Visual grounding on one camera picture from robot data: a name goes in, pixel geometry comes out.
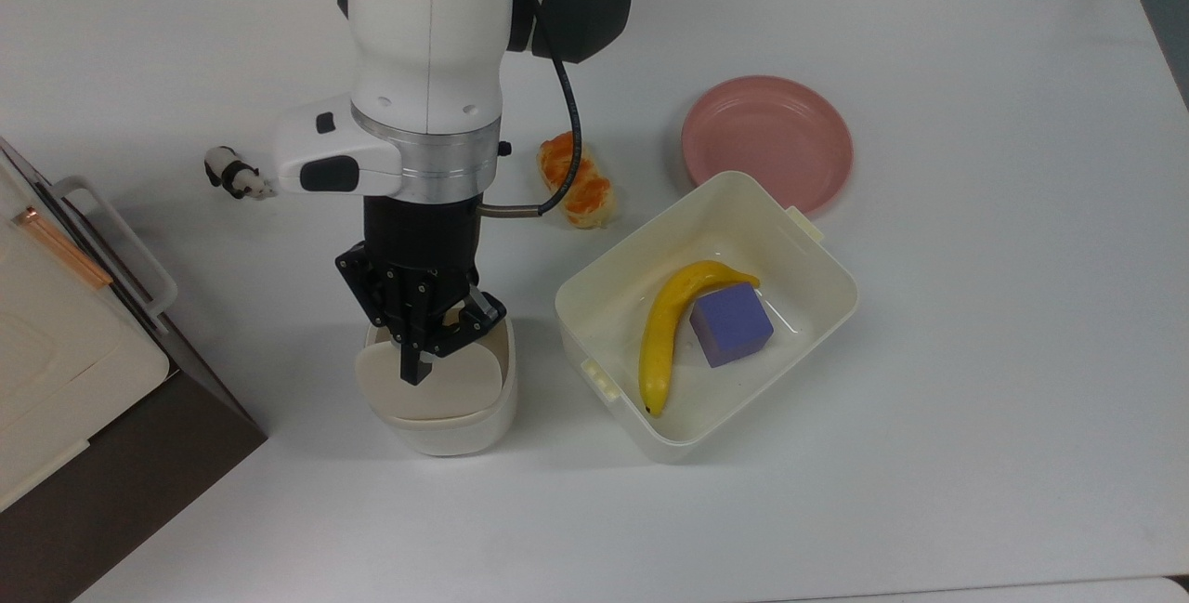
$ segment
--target brown panel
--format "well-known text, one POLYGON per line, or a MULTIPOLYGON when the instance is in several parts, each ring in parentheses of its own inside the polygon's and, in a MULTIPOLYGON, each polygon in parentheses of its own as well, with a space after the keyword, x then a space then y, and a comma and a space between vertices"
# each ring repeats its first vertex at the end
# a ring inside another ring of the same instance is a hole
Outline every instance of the brown panel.
POLYGON ((0 602, 76 598, 264 439, 178 371, 0 513, 0 602))

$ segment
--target pink plate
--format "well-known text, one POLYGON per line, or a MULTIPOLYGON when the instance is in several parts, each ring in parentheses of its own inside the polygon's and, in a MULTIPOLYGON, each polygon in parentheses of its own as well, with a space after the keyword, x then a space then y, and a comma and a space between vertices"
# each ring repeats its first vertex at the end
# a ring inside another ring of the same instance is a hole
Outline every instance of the pink plate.
POLYGON ((854 159, 850 132, 832 105, 774 75, 749 75, 706 92, 685 117, 681 151, 696 184, 743 171, 781 206, 804 214, 830 203, 854 159))

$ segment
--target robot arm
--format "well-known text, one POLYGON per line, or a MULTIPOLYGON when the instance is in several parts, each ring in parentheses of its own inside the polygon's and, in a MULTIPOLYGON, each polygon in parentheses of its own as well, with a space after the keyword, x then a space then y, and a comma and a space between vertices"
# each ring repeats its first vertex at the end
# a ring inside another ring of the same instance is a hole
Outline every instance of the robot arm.
POLYGON ((357 44, 347 95, 282 117, 282 188, 364 197, 364 241, 336 262, 411 384, 505 316, 474 255, 496 174, 505 49, 578 62, 627 23, 630 0, 347 0, 357 44), (548 23, 552 40, 535 19, 548 23), (458 324, 446 312, 463 303, 458 324))

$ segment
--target yellow banana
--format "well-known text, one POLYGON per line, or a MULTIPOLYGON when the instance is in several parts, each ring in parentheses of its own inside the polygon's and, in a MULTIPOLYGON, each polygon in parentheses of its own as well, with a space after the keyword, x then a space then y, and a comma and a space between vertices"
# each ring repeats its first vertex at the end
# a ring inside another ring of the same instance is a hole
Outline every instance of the yellow banana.
POLYGON ((640 346, 640 396, 644 409, 653 417, 660 417, 668 400, 669 378, 673 375, 673 344, 677 325, 699 294, 705 290, 725 288, 738 282, 751 282, 760 287, 760 279, 741 274, 730 265, 711 259, 694 262, 665 283, 644 325, 644 338, 640 346))

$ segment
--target purple cube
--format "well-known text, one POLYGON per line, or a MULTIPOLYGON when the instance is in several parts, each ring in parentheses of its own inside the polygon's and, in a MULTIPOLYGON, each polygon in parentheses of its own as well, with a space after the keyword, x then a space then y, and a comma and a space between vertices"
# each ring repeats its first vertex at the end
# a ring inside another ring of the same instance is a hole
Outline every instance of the purple cube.
POLYGON ((748 282, 698 297, 690 324, 711 369, 760 352, 772 338, 772 322, 748 282))

